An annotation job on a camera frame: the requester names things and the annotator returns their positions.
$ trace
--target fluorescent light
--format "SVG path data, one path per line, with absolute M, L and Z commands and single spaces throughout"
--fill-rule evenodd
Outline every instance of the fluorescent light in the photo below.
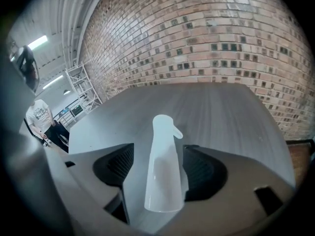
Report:
M 53 81 L 49 82 L 46 86 L 43 87 L 43 89 L 48 88 L 53 82 L 56 82 L 57 80 L 61 79 L 63 75 L 60 75 L 58 78 L 55 78 Z
M 34 42 L 32 42 L 31 44 L 28 45 L 28 47 L 31 49 L 31 50 L 34 50 L 37 46 L 40 46 L 41 44 L 47 42 L 48 39 L 46 37 L 46 35 L 40 37 L 39 39 L 35 40 Z

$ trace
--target person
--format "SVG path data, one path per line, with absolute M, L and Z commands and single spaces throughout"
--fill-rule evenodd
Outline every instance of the person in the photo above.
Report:
M 65 145 L 58 135 L 69 140 L 69 132 L 53 119 L 53 114 L 43 100 L 34 101 L 26 112 L 26 120 L 30 128 L 41 136 L 42 139 L 49 139 L 58 147 L 68 153 L 69 147 Z

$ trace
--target white spray bottle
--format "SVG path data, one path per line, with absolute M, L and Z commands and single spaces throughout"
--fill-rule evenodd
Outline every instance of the white spray bottle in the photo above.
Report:
M 184 201 L 174 136 L 182 139 L 183 134 L 167 115 L 154 117 L 153 133 L 144 208 L 155 212 L 178 211 Z

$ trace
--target table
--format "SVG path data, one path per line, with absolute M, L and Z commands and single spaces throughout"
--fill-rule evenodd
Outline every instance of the table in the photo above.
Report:
M 152 120 L 159 114 L 171 116 L 184 135 L 176 139 L 180 165 L 182 145 L 197 144 L 255 159 L 295 186 L 283 136 L 268 110 L 245 85 L 197 83 L 131 88 L 71 128 L 69 154 L 134 143 L 134 164 L 124 182 L 132 226 L 156 232 L 176 214 L 164 214 L 162 219 L 161 214 L 144 209 Z

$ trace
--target scaffolding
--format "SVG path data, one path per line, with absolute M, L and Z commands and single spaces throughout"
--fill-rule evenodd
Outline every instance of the scaffolding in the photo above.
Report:
M 70 69 L 66 69 L 65 73 L 73 91 L 78 95 L 80 105 L 86 114 L 102 104 L 83 63 L 75 65 Z

